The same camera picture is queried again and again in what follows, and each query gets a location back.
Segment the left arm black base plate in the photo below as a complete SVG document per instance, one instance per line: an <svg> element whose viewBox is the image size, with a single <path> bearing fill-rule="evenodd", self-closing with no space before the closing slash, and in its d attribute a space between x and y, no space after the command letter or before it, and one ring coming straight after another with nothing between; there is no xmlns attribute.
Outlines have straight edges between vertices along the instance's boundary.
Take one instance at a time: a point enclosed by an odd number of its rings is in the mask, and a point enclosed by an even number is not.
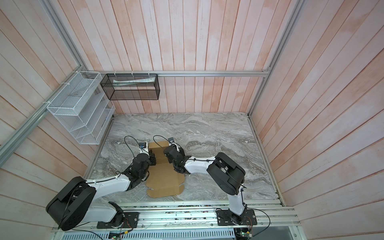
<svg viewBox="0 0 384 240"><path fill-rule="evenodd" d="M98 222L97 229L134 229L138 225L139 212L124 212L117 215L108 223Z"/></svg>

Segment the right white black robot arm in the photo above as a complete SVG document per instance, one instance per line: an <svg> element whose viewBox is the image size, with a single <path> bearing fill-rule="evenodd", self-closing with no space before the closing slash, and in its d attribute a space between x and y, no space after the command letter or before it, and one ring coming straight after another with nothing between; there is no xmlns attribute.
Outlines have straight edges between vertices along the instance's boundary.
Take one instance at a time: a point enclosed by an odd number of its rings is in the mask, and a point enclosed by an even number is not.
<svg viewBox="0 0 384 240"><path fill-rule="evenodd" d="M182 148L171 144L164 149L164 154L174 170L180 174L207 174L216 182L229 198L229 211L240 216L245 211L242 190L245 170L225 153L219 152L209 158L187 156Z"/></svg>

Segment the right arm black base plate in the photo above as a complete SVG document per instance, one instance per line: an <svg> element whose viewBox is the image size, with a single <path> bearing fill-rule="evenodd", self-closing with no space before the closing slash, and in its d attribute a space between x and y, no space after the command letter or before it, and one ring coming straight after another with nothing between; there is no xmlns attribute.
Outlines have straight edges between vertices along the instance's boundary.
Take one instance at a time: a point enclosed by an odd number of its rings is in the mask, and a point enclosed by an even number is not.
<svg viewBox="0 0 384 240"><path fill-rule="evenodd" d="M254 210L246 209L238 216L230 210L215 209L217 222L219 226L253 226L257 225L257 219Z"/></svg>

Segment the brown cardboard box sheet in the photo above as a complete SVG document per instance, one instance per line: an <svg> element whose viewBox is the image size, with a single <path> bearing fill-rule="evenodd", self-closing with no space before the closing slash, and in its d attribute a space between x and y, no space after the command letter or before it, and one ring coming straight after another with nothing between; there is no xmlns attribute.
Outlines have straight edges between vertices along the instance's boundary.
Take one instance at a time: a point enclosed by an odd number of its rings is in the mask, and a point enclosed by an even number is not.
<svg viewBox="0 0 384 240"><path fill-rule="evenodd" d="M156 165L149 167L149 177L146 180L149 197L156 199L180 195L184 189L185 176L177 173L163 153L163 149L169 146L167 141L149 143L149 150L155 154Z"/></svg>

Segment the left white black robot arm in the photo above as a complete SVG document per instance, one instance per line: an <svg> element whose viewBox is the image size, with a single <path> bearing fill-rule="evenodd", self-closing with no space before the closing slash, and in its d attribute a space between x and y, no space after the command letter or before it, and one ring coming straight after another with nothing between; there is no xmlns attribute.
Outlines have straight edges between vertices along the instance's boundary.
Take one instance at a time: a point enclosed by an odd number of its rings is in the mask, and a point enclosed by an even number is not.
<svg viewBox="0 0 384 240"><path fill-rule="evenodd" d="M132 190L146 180L149 166L156 165L156 157L141 152L133 158L132 164L116 176L104 179L85 180L75 177L48 203L46 212L63 231L83 223L102 222L108 227L120 228L125 221L122 208L109 201L97 204L96 200L113 194Z"/></svg>

